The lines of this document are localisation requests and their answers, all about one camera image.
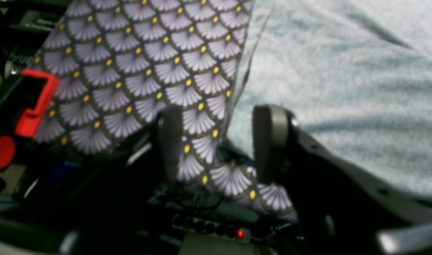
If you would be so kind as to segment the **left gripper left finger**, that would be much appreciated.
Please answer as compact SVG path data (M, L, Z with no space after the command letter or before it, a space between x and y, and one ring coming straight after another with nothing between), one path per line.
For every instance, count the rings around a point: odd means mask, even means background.
M62 255L125 255L135 239L149 196L175 179L182 112L162 110L152 124L83 165L67 203Z

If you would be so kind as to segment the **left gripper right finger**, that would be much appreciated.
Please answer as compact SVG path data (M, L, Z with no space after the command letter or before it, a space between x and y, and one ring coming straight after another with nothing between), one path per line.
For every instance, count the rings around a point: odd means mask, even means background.
M252 114L258 180L285 188L311 255L432 255L432 207L329 152L277 105Z

